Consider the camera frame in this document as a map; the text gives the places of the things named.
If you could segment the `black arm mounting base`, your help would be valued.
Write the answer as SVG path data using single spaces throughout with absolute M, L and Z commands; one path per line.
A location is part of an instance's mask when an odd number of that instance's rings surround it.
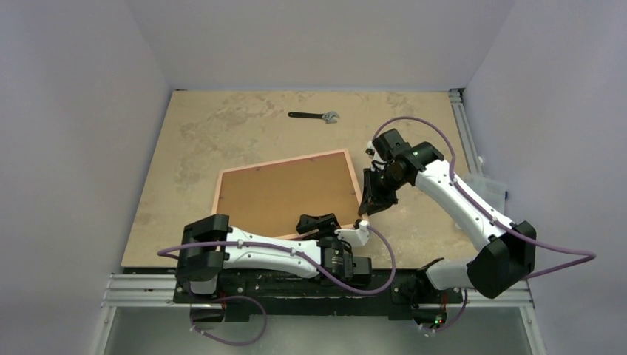
M 430 291 L 417 269 L 397 270 L 383 292 L 366 296 L 330 281 L 302 279 L 279 271 L 231 269 L 221 272 L 212 294 L 201 294 L 177 281 L 173 301 L 199 308 L 212 306 L 226 322 L 247 322 L 252 315 L 386 317 L 389 320 L 444 322 L 447 309 L 461 305 L 460 291 Z

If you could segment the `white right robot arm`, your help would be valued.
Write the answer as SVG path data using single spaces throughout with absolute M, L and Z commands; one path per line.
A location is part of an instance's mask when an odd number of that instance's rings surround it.
M 396 129 L 367 144 L 372 166 L 364 169 L 358 213 L 372 215 L 397 204 L 406 184 L 425 193 L 466 233 L 477 250 L 468 261 L 435 260 L 418 271 L 417 295 L 432 301 L 448 288 L 473 288 L 489 299 L 529 276 L 535 268 L 537 233 L 528 222 L 515 223 L 493 209 L 458 179 L 431 143 L 411 146 Z

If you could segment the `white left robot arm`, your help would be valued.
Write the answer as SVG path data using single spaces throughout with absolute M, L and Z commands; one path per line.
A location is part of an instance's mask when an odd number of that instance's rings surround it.
M 210 215 L 184 227 L 176 280 L 201 302 L 218 298 L 224 269 L 279 271 L 304 280 L 329 273 L 352 287 L 370 282 L 370 258 L 353 254 L 369 239 L 365 221 L 343 229 L 334 214 L 303 214 L 296 232 L 296 240 L 265 237 L 230 226 L 226 214 Z

